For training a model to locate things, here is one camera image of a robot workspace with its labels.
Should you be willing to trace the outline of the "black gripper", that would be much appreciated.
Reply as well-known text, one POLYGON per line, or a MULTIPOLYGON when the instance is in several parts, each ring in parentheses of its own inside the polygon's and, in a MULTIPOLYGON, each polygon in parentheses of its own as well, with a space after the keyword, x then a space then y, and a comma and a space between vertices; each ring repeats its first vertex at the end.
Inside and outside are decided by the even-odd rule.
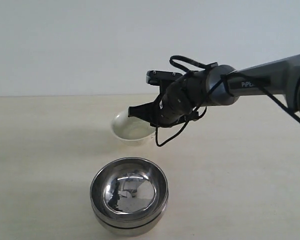
POLYGON ((182 87, 160 88, 154 102, 129 106, 128 117, 145 120, 151 127, 172 127, 193 111, 193 104, 182 87))

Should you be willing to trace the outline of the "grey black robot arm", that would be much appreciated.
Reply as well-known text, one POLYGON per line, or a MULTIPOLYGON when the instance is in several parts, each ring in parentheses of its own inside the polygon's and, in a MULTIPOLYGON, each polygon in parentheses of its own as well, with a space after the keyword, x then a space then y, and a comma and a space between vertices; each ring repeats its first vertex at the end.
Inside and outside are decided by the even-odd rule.
POLYGON ((241 96, 260 95, 283 95, 287 112, 300 112, 300 54, 242 70, 181 55, 173 55, 169 62, 185 73, 149 70, 146 82, 159 86, 159 95, 152 102, 130 106, 129 117, 170 128, 200 119, 200 107, 230 106, 241 96))

